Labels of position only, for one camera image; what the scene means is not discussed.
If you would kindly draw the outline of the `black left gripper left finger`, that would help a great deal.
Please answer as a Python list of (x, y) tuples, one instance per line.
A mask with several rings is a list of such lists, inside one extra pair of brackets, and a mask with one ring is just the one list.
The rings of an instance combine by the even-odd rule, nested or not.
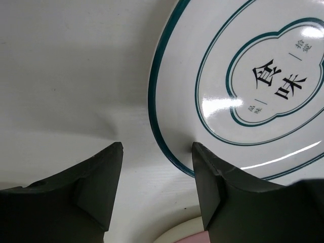
[(115, 142), (27, 187), (1, 190), (1, 242), (103, 242), (123, 153)]

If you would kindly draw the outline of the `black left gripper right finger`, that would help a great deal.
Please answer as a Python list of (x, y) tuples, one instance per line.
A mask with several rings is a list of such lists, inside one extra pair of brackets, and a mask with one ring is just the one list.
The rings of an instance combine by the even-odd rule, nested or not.
[(198, 142), (192, 145), (192, 162), (211, 242), (323, 242), (323, 179), (275, 184)]

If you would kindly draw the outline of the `cream bear plate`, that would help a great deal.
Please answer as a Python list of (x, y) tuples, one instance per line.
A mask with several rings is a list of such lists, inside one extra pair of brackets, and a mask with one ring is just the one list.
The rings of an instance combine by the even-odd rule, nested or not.
[(197, 217), (169, 229), (159, 236), (154, 243), (173, 243), (202, 231), (205, 231), (202, 217)]

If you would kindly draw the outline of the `beige plate with line pattern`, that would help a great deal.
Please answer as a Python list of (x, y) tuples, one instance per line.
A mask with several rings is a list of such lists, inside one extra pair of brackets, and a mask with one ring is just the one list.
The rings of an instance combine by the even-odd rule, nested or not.
[(154, 53), (148, 114), (164, 156), (191, 146), (265, 180), (323, 167), (323, 1), (178, 1)]

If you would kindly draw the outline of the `pink plate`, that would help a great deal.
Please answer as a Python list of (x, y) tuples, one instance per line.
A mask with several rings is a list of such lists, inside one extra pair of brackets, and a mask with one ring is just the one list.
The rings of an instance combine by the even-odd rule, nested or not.
[(207, 231), (202, 231), (182, 238), (175, 243), (210, 243), (210, 238)]

